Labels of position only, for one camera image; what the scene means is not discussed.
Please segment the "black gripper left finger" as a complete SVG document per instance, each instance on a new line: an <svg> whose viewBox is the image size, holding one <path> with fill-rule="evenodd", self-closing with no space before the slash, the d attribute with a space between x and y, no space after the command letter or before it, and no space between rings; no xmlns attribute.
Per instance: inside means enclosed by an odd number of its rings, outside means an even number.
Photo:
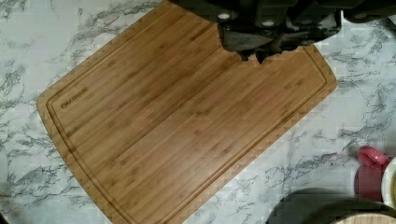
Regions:
<svg viewBox="0 0 396 224"><path fill-rule="evenodd" d="M218 32L222 47L227 51L238 54L243 62L247 62L251 55L254 55L258 62L263 62L274 54L270 47L272 38L233 31L230 27L224 27L220 24L218 25Z"/></svg>

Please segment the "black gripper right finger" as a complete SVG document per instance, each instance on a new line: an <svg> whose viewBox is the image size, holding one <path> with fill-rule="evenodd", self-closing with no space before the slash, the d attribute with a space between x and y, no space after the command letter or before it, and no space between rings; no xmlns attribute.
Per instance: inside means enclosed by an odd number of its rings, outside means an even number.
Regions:
<svg viewBox="0 0 396 224"><path fill-rule="evenodd" d="M290 19L286 20L276 37L269 43L255 49L255 56L259 63L263 63L268 57L281 54L284 51L293 51L301 46L310 46L320 42L341 30L339 18L325 18L314 24L305 21L303 25L295 26Z"/></svg>

